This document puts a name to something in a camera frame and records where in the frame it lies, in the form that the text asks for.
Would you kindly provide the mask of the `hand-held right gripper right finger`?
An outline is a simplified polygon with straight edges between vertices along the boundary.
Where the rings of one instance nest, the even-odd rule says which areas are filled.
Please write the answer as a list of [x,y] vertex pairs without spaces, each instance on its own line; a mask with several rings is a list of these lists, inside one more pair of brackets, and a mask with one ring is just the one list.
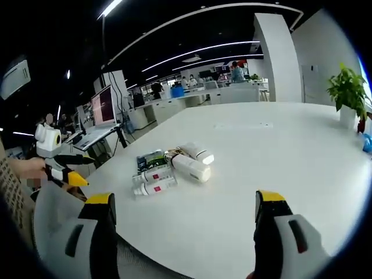
[[253,278],[315,278],[329,262],[321,234],[285,198],[256,191]]

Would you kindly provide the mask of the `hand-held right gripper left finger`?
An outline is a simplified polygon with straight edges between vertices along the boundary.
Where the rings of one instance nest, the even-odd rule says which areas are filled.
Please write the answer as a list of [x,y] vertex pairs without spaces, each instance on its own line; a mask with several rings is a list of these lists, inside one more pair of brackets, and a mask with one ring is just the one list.
[[55,278],[118,277],[113,193],[85,202],[39,194],[33,225],[38,255]]

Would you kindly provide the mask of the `person's left hand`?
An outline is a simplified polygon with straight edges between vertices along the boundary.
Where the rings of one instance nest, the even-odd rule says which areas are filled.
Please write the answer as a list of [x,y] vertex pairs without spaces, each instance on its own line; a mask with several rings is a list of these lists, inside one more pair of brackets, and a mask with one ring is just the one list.
[[42,158],[28,160],[15,159],[12,163],[16,175],[20,178],[46,178],[45,161]]

